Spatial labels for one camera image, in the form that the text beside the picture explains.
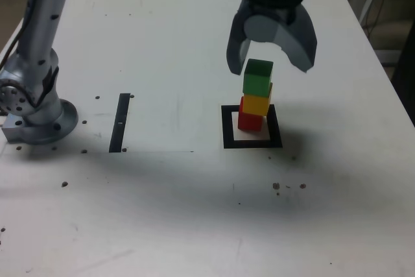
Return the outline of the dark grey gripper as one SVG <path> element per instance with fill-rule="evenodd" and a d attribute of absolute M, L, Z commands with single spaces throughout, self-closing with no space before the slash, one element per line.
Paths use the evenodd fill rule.
<path fill-rule="evenodd" d="M 242 73 L 250 40 L 279 46 L 291 64 L 304 73 L 314 66 L 317 39 L 311 18 L 302 5 L 269 8 L 248 0 L 243 0 L 242 5 L 232 21 L 226 50 L 231 73 Z"/>

